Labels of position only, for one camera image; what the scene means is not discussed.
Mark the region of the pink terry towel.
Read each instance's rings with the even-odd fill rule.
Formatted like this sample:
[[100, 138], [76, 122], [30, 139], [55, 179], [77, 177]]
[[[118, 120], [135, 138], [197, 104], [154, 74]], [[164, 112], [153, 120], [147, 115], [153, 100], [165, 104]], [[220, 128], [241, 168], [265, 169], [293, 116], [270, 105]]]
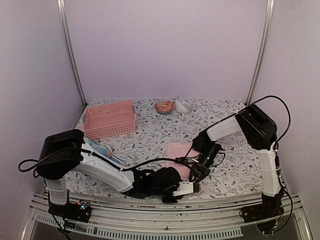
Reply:
[[[165, 145], [164, 157], [175, 160], [176, 158], [185, 157], [187, 151], [190, 149], [192, 144], [190, 142], [170, 142]], [[183, 181], [187, 181], [190, 176], [190, 169], [182, 164], [175, 163], [173, 161], [165, 161], [162, 167], [173, 167], [180, 174], [180, 178]]]

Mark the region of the blue patterned towel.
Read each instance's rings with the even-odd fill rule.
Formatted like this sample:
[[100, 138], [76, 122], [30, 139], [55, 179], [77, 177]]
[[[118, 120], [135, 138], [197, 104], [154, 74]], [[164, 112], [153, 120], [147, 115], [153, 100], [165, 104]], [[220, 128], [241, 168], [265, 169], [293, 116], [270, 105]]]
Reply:
[[108, 145], [98, 145], [95, 141], [91, 140], [90, 138], [84, 136], [84, 141], [97, 153], [100, 155], [104, 156], [105, 158], [110, 159], [116, 164], [119, 164], [121, 166], [125, 166], [126, 163], [125, 161], [116, 156], [111, 148]]

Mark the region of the pink plastic basket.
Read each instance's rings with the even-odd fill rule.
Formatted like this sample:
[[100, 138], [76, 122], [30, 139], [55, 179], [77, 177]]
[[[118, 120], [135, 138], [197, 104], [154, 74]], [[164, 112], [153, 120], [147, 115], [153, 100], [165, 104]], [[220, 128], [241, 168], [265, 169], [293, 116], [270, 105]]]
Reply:
[[136, 131], [137, 117], [132, 100], [87, 107], [83, 131], [90, 139], [113, 137]]

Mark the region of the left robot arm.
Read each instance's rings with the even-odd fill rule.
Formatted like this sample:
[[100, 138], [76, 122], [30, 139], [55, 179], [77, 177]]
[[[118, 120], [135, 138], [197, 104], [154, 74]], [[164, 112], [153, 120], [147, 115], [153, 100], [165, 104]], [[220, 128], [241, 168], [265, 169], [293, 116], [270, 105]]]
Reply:
[[63, 217], [70, 217], [75, 211], [68, 199], [65, 180], [71, 171], [102, 181], [132, 198], [161, 196], [163, 203], [178, 201], [174, 192], [182, 182], [173, 167], [162, 167], [157, 171], [140, 170], [138, 165], [124, 167], [118, 159], [107, 157], [93, 148], [79, 129], [50, 135], [44, 140], [36, 172], [44, 178], [49, 199]]

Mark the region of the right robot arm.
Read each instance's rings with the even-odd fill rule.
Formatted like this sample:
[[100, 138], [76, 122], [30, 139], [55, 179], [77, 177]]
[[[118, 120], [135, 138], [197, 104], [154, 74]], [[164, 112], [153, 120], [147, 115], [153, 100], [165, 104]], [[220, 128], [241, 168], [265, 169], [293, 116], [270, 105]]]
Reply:
[[222, 146], [218, 140], [242, 132], [247, 143], [255, 150], [263, 180], [262, 196], [274, 198], [280, 191], [278, 180], [276, 123], [258, 106], [252, 105], [214, 123], [192, 140], [192, 149], [200, 153], [198, 162], [192, 165], [191, 179], [200, 182], [209, 175], [209, 168]]

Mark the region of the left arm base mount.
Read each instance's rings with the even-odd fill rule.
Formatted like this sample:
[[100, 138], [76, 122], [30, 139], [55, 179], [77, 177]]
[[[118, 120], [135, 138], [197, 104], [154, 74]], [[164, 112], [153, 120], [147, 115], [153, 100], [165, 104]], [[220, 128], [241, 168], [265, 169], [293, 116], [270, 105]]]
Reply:
[[76, 203], [67, 201], [65, 205], [49, 203], [48, 212], [54, 216], [61, 217], [63, 220], [74, 220], [77, 222], [88, 223], [91, 217], [92, 208], [89, 202], [79, 200]]

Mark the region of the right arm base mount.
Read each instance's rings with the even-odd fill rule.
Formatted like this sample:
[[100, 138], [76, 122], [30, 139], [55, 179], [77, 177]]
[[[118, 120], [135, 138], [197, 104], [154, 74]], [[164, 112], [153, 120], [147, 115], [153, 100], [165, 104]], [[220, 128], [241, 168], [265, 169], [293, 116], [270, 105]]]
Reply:
[[245, 223], [251, 223], [280, 216], [284, 213], [281, 199], [282, 195], [280, 194], [277, 194], [274, 197], [262, 194], [262, 203], [241, 208], [239, 211], [239, 216], [243, 218]]

